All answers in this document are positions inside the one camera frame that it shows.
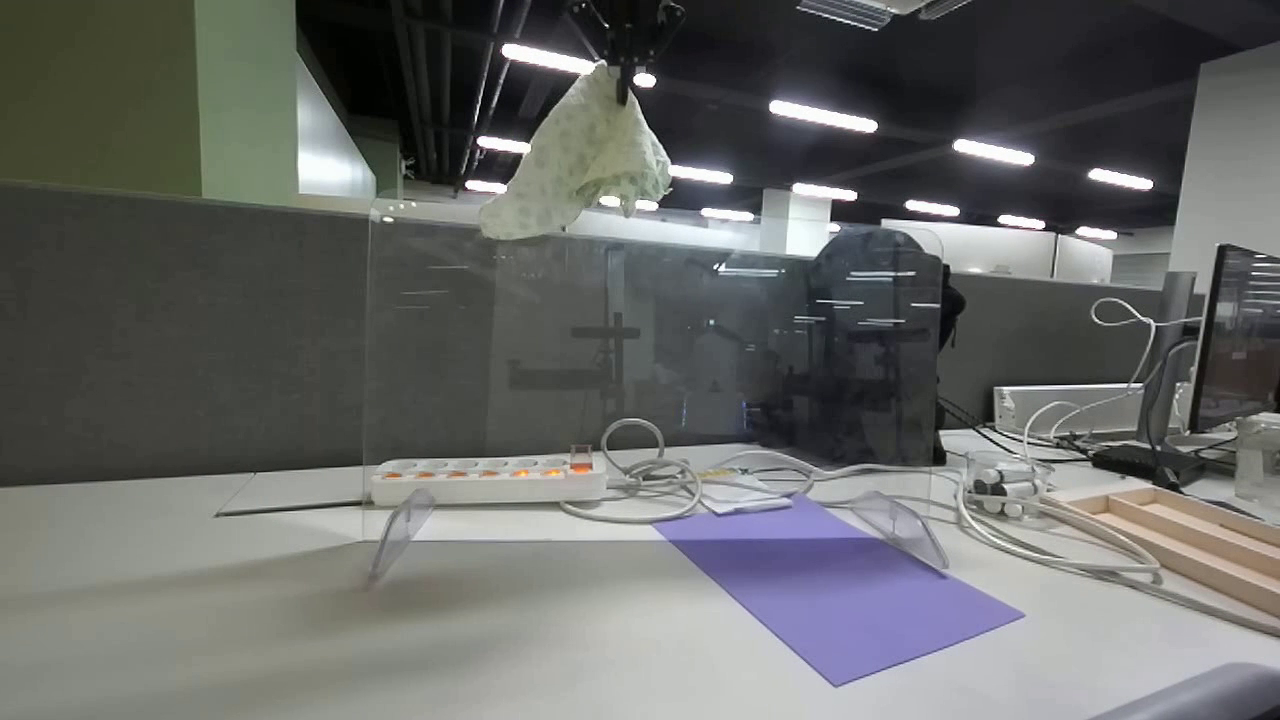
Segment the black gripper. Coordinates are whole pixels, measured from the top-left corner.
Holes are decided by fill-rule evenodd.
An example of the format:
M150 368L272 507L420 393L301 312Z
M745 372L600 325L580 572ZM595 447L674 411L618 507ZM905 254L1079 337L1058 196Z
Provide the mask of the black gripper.
M564 0L566 24L600 56L615 56L615 103L628 103L636 56L663 47L685 24L678 0Z

